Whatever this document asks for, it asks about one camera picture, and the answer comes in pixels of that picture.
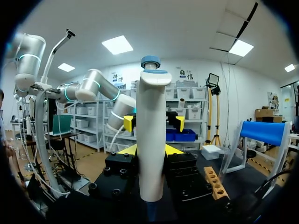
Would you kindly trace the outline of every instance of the yellow floor tape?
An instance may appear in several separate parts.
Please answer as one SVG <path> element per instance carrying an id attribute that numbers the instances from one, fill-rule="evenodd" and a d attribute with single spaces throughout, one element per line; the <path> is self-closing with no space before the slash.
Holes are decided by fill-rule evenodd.
<path id="1" fill-rule="evenodd" d="M 262 168 L 264 168 L 265 170 L 267 170 L 269 173 L 271 173 L 271 170 L 269 170 L 268 168 L 266 168 L 265 166 L 263 166 L 262 164 L 258 163 L 257 161 L 253 160 L 250 158 L 251 161 L 253 161 L 254 163 L 256 163 L 257 165 L 261 166 Z M 278 177 L 278 179 L 280 179 L 282 182 L 285 182 L 284 179 Z"/>

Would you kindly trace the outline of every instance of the person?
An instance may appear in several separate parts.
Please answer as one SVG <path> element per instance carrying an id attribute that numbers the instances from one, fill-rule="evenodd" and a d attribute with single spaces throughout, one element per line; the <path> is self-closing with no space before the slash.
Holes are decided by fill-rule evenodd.
<path id="1" fill-rule="evenodd" d="M 2 108 L 2 103 L 3 103 L 3 99 L 4 99 L 4 92 L 2 89 L 0 89 L 0 109 Z M 21 180 L 21 184 L 23 188 L 26 188 L 26 184 L 25 184 L 25 179 L 21 173 L 20 167 L 19 167 L 19 163 L 18 163 L 18 159 L 17 159 L 17 155 L 13 149 L 13 147 L 9 144 L 9 142 L 6 139 L 6 134 L 5 134 L 5 128 L 4 128 L 4 122 L 3 122 L 3 118 L 0 117 L 0 139 L 3 145 L 3 148 L 5 149 L 5 153 L 7 155 L 7 158 L 12 157 L 12 161 L 14 164 L 14 168 L 16 169 L 20 180 Z"/>

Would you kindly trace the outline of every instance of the ceiling panel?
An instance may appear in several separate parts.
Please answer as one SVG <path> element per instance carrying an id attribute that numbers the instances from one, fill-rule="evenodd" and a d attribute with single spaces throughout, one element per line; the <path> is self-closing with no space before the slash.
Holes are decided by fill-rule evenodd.
<path id="1" fill-rule="evenodd" d="M 236 64 L 238 61 L 242 60 L 243 57 L 234 55 L 231 53 L 225 54 L 225 56 L 221 59 L 222 62 L 224 63 L 229 63 L 229 64 Z"/>
<path id="2" fill-rule="evenodd" d="M 254 4 L 254 0 L 228 0 L 226 9 L 247 19 Z"/>
<path id="3" fill-rule="evenodd" d="M 216 33 L 214 41 L 212 42 L 211 48 L 221 49 L 221 50 L 230 50 L 235 38 L 220 33 Z"/>
<path id="4" fill-rule="evenodd" d="M 243 23 L 244 20 L 242 18 L 225 12 L 217 31 L 231 36 L 237 36 Z"/>
<path id="5" fill-rule="evenodd" d="M 220 50 L 209 49 L 206 53 L 205 59 L 220 62 L 227 53 Z"/>

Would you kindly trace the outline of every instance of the white tube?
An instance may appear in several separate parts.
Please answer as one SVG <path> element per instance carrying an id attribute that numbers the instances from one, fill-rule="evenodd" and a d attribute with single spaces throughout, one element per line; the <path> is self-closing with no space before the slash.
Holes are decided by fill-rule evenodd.
<path id="1" fill-rule="evenodd" d="M 44 112 L 44 107 L 43 107 L 43 101 L 45 98 L 45 91 L 39 93 L 36 97 L 36 143 L 37 143 L 37 148 L 39 150 L 39 155 L 41 157 L 42 163 L 44 170 L 47 174 L 48 180 L 50 182 L 50 185 L 53 189 L 56 191 L 59 191 L 59 185 L 57 183 L 57 180 L 53 174 L 52 167 L 49 162 L 49 155 L 46 149 L 46 143 L 44 139 L 44 130 L 43 130 L 43 112 Z M 53 195 L 56 198 L 59 198 L 61 194 L 58 194 L 57 192 L 52 192 Z"/>
<path id="2" fill-rule="evenodd" d="M 137 154 L 140 197 L 155 202 L 163 195 L 162 175 L 166 141 L 165 86 L 171 74 L 141 72 L 137 87 Z"/>
<path id="3" fill-rule="evenodd" d="M 178 108 L 184 108 L 185 107 L 185 99 L 181 98 L 178 102 Z"/>

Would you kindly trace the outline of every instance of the metal shelving unit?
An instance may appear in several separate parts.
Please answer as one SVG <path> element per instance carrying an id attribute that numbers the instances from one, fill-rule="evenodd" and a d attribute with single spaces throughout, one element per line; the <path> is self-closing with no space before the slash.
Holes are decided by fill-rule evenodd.
<path id="1" fill-rule="evenodd" d="M 189 98 L 185 99 L 186 105 L 190 105 L 192 103 L 201 103 L 201 119 L 196 120 L 185 120 L 185 128 L 186 129 L 193 129 L 192 127 L 196 127 L 196 129 L 200 130 L 200 133 L 196 133 L 198 135 L 198 139 L 195 141 L 167 141 L 166 143 L 169 144 L 203 144 L 206 140 L 206 123 L 208 118 L 208 94 L 206 93 L 206 98 L 203 99 L 196 99 L 196 98 Z M 179 98 L 168 98 L 166 99 L 167 104 L 175 104 L 176 102 L 179 102 Z M 107 113 L 107 103 L 103 102 L 103 125 L 107 123 L 109 116 Z M 105 129 L 103 128 L 103 143 L 104 143 L 104 152 L 107 151 L 106 141 L 108 138 L 113 138 L 114 134 L 105 133 Z M 125 140 L 132 140 L 136 141 L 135 136 L 123 136 L 118 135 L 117 139 L 125 139 Z"/>
<path id="2" fill-rule="evenodd" d="M 71 126 L 71 129 L 74 133 L 91 133 L 91 134 L 95 134 L 96 135 L 96 141 L 89 143 L 86 141 L 81 141 L 76 139 L 77 142 L 84 144 L 86 146 L 95 148 L 98 152 L 100 151 L 100 148 L 102 148 L 104 146 L 103 144 L 103 140 L 102 140 L 102 132 L 103 132 L 103 125 L 99 126 L 100 121 L 102 121 L 102 111 L 99 108 L 100 104 L 102 104 L 102 102 L 99 101 L 87 101 L 87 102 L 83 102 L 82 104 L 84 104 L 84 106 L 95 106 L 96 107 L 96 116 L 92 116 L 92 115 L 86 115 L 86 114 L 76 114 L 76 105 L 72 106 L 71 108 L 74 108 L 75 113 L 62 113 L 62 114 L 68 114 L 68 115 L 72 115 L 73 116 L 73 120 L 74 120 L 74 125 L 75 126 Z M 89 120 L 89 125 L 90 122 L 95 122 L 95 127 L 86 127 L 86 128 L 80 128 L 80 127 L 76 127 L 76 118 L 87 118 Z"/>

